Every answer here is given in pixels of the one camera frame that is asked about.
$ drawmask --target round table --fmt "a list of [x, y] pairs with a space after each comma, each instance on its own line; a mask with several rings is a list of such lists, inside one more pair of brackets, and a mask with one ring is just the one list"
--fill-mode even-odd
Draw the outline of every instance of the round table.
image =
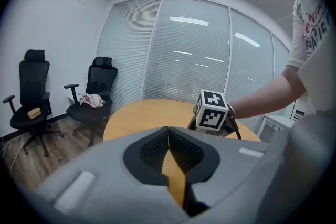
[[[104, 131], [104, 142], [129, 134], [163, 126], [187, 128], [194, 116], [195, 104], [174, 100], [142, 100], [119, 109], [110, 118]], [[243, 140], [260, 141], [249, 128], [237, 122]], [[237, 139], [236, 133], [225, 138]], [[185, 176], [175, 162], [170, 151], [163, 162], [162, 173], [168, 177], [169, 192], [182, 206], [185, 188]]]

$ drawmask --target power cord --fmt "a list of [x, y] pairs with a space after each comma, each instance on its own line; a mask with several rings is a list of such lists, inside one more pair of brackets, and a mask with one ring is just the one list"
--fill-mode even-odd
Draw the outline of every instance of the power cord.
[[29, 137], [29, 133], [27, 133], [27, 137], [26, 137], [26, 139], [24, 140], [22, 146], [20, 147], [20, 149], [19, 149], [18, 152], [16, 153], [16, 156], [15, 156], [13, 162], [12, 162], [12, 165], [10, 166], [10, 169], [9, 169], [9, 174], [10, 174], [10, 175], [12, 175], [12, 167], [13, 167], [13, 164], [15, 163], [16, 158], [17, 158], [17, 156], [19, 155], [19, 153], [20, 153], [21, 149], [23, 148], [23, 145], [24, 145], [25, 142], [27, 141], [28, 137]]
[[1, 146], [2, 148], [0, 149], [0, 152], [3, 151], [2, 155], [1, 155], [1, 158], [3, 158], [6, 154], [6, 150], [10, 149], [12, 147], [11, 143], [10, 142], [7, 142], [6, 145], [4, 146], [4, 133], [2, 130], [0, 130], [1, 132], [1, 135], [2, 135], [2, 143], [1, 143]]

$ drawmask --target fluorescent light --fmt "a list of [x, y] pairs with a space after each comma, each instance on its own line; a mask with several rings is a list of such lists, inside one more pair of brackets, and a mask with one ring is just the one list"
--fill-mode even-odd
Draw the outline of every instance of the fluorescent light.
[[209, 60], [214, 60], [214, 61], [217, 61], [217, 62], [224, 62], [222, 60], [218, 60], [218, 59], [214, 59], [214, 58], [210, 58], [210, 57], [205, 57], [206, 59], [209, 59]]
[[191, 24], [204, 25], [204, 26], [208, 26], [209, 24], [209, 22], [206, 22], [204, 20], [196, 20], [196, 19], [190, 19], [190, 18], [184, 18], [184, 17], [170, 17], [170, 20], [173, 22], [191, 23]]
[[236, 33], [235, 36], [238, 37], [238, 38], [241, 38], [242, 40], [245, 40], [246, 42], [249, 42], [250, 44], [252, 44], [253, 46], [255, 46], [257, 48], [260, 47], [260, 44], [256, 43], [254, 40], [248, 38], [247, 36], [244, 36], [241, 33]]
[[192, 55], [190, 52], [184, 52], [184, 51], [178, 51], [178, 50], [175, 50], [174, 52], [177, 52], [178, 54], [188, 54], [188, 55]]
[[200, 65], [199, 63], [197, 63], [196, 65], [200, 67], [209, 67], [209, 66]]

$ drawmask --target wristband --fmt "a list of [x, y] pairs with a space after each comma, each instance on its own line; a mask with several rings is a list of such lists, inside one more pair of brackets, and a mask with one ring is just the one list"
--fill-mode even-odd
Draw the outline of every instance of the wristband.
[[232, 106], [227, 103], [227, 106], [231, 109], [231, 111], [233, 112], [233, 116], [234, 116], [234, 120], [237, 119], [237, 114], [236, 114], [236, 111], [232, 108]]

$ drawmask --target black office chair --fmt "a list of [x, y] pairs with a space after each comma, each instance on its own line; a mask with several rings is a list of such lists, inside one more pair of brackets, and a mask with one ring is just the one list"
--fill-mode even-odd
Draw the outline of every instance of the black office chair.
[[103, 123], [108, 121], [111, 114], [111, 87], [117, 76], [118, 70], [112, 67], [112, 58], [96, 57], [92, 65], [89, 67], [88, 85], [86, 93], [96, 93], [105, 101], [101, 108], [92, 108], [88, 104], [80, 105], [77, 101], [75, 87], [78, 84], [65, 85], [65, 89], [71, 89], [73, 100], [75, 103], [67, 109], [67, 114], [83, 125], [74, 129], [73, 136], [76, 136], [77, 131], [89, 129], [91, 131], [89, 147], [93, 145], [93, 135], [96, 129], [103, 129]]
[[[42, 135], [59, 133], [61, 137], [64, 137], [60, 131], [45, 129], [51, 127], [47, 122], [47, 117], [51, 114], [50, 93], [45, 92], [49, 66], [49, 62], [44, 58], [44, 50], [28, 50], [25, 54], [25, 60], [21, 61], [19, 65], [20, 103], [22, 106], [15, 111], [12, 102], [15, 95], [3, 100], [4, 104], [9, 102], [14, 114], [10, 121], [11, 127], [31, 134], [31, 137], [23, 145], [25, 153], [28, 154], [26, 147], [39, 137], [46, 157], [49, 157], [49, 153]], [[31, 120], [27, 113], [34, 108], [40, 108], [41, 115]]]

